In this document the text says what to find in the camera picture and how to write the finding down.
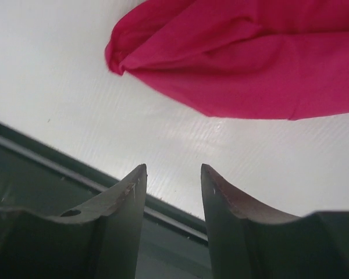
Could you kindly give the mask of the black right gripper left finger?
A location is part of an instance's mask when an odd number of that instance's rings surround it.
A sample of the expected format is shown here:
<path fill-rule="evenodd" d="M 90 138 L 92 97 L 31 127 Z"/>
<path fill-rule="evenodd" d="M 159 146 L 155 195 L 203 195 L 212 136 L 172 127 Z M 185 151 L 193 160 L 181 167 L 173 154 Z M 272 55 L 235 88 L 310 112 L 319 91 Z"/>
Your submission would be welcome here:
<path fill-rule="evenodd" d="M 134 278 L 147 167 L 60 216 L 0 208 L 0 278 Z"/>

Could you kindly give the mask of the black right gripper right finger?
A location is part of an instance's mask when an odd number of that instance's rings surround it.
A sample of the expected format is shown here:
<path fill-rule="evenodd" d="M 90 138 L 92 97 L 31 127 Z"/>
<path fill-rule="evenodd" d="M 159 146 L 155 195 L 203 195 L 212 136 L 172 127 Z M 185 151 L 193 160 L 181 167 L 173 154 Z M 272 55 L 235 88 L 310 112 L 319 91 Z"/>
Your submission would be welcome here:
<path fill-rule="evenodd" d="M 349 278 L 349 212 L 298 217 L 201 167 L 214 278 Z"/>

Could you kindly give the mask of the crimson pink t shirt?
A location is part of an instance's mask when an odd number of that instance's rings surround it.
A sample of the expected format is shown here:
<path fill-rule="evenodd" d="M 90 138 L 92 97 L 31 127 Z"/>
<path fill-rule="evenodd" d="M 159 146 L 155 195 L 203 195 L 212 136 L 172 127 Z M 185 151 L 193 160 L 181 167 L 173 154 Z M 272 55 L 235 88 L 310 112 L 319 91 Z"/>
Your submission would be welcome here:
<path fill-rule="evenodd" d="M 349 113 L 349 1 L 145 1 L 114 26 L 110 71 L 211 117 Z"/>

